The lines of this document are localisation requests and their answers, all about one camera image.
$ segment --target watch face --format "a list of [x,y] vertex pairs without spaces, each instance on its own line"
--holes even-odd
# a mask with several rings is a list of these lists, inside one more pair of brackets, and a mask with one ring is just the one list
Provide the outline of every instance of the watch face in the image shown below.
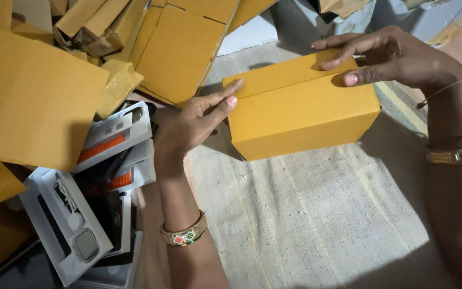
[[99,246],[94,234],[90,230],[85,230],[76,236],[74,244],[85,261],[90,261],[99,253]]

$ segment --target wrist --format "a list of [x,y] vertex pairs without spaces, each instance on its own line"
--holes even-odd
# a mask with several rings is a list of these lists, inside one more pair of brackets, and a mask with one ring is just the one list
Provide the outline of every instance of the wrist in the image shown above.
[[160,179],[184,175],[183,159],[184,155],[180,153],[161,149],[155,151],[156,177]]
[[423,94],[428,97],[440,91],[440,89],[460,80],[462,80],[462,65],[455,59],[452,59],[450,63],[444,65],[443,68],[432,77],[431,81],[426,82],[426,84],[421,87],[421,90]]

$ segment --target smartwatch box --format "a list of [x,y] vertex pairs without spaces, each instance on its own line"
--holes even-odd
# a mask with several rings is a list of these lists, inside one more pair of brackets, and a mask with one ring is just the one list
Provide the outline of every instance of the smartwatch box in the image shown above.
[[357,141],[380,112],[372,84],[345,87],[343,73],[358,66],[351,57],[333,70],[320,64],[338,49],[295,58],[224,78],[245,79],[229,115],[234,147],[247,160]]

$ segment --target bangle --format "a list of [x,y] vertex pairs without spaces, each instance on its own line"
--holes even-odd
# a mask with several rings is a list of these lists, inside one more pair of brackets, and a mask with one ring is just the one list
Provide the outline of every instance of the bangle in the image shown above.
[[462,136],[458,136],[458,137],[452,137],[452,138],[449,138],[449,139],[445,139],[445,140],[442,140],[442,141],[439,141],[439,142],[434,142],[433,145],[443,145],[445,143],[449,143],[449,142],[452,142],[452,141],[457,141],[457,140],[462,140]]
[[199,219],[193,226],[186,230],[179,232],[169,232],[165,230],[165,224],[163,224],[160,227],[160,235],[162,236],[163,240],[167,244],[170,244],[171,246],[175,247],[184,247],[199,240],[199,238],[201,238],[202,235],[204,235],[207,228],[206,214],[201,210],[199,211],[201,212],[201,217],[199,217]]
[[439,94],[440,92],[442,92],[443,90],[448,89],[449,87],[451,87],[453,85],[456,85],[457,83],[461,83],[461,82],[462,82],[462,80],[456,81],[456,82],[454,82],[452,84],[449,84],[449,85],[445,86],[444,88],[436,91],[435,93],[431,94],[429,97],[426,97],[426,99],[424,99],[422,102],[417,104],[416,109],[421,109],[421,108],[425,107],[427,105],[427,103],[429,102],[429,99],[431,99],[431,97],[433,97],[433,96]]
[[462,165],[462,149],[431,150],[426,149],[427,161],[446,165]]

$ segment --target finger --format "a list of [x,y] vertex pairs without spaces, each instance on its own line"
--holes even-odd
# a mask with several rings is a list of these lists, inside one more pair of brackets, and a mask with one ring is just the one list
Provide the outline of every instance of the finger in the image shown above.
[[223,100],[215,107],[215,109],[207,116],[204,117],[204,121],[212,130],[216,128],[228,115],[234,110],[238,103],[236,96],[230,96]]
[[343,81],[346,86],[357,86],[378,81],[396,80],[400,69],[396,62],[365,66],[345,74]]
[[222,100],[234,95],[237,91],[243,88],[243,85],[244,85],[244,80],[243,78],[240,78],[238,80],[234,80],[233,82],[229,83],[222,92],[217,92],[217,93],[210,94],[208,96],[199,97],[194,102],[194,106],[197,107],[198,112],[200,114],[198,116],[202,117],[204,115],[204,112],[206,112],[206,110],[219,104]]
[[352,57],[355,54],[360,54],[370,49],[377,47],[380,43],[381,35],[378,34],[368,34],[364,36],[357,37],[343,46],[343,48],[338,51],[333,59],[328,60],[320,64],[323,70],[331,70],[342,64],[349,57]]
[[331,47],[342,47],[350,40],[364,35],[364,33],[345,33],[342,35],[331,36],[326,39],[315,41],[311,44],[311,49],[322,51]]

